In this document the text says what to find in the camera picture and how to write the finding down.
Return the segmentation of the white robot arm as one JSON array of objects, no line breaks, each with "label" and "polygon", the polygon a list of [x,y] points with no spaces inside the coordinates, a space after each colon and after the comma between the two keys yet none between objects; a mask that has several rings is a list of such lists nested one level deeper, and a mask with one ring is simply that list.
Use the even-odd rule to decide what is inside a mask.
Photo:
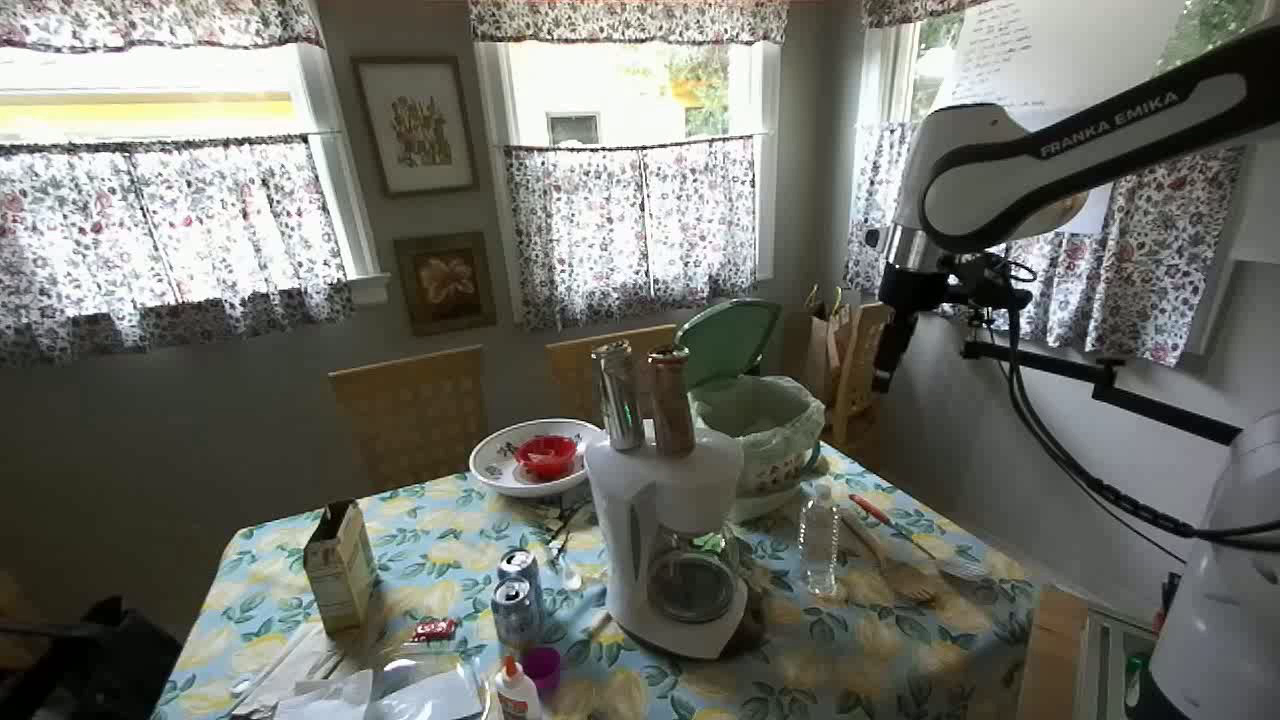
[{"label": "white robot arm", "polygon": [[1276,720],[1280,707],[1280,440],[1276,417],[1229,434],[1204,528],[1157,511],[1093,474],[1032,413],[1020,346],[1029,294],[994,244],[1065,223],[1060,198],[1280,125],[1280,24],[1250,29],[1137,89],[1049,129],[1020,129],[999,102],[957,102],[925,120],[894,219],[899,244],[881,301],[890,320],[876,346],[884,391],[915,316],[940,303],[994,307],[1006,340],[991,346],[1020,425],[1093,497],[1189,541],[1189,563],[1157,633],[1140,720]]}]

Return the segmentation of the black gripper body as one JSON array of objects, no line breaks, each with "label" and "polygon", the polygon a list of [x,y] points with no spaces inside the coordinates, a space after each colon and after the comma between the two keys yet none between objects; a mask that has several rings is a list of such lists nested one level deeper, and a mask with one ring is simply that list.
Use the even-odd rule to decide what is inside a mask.
[{"label": "black gripper body", "polygon": [[876,358],[871,358],[876,391],[890,387],[890,375],[915,330],[915,316],[930,312],[942,294],[946,294],[942,273],[920,273],[920,266],[894,266],[894,263],[884,266],[881,301],[887,307],[887,323],[881,330]]}]

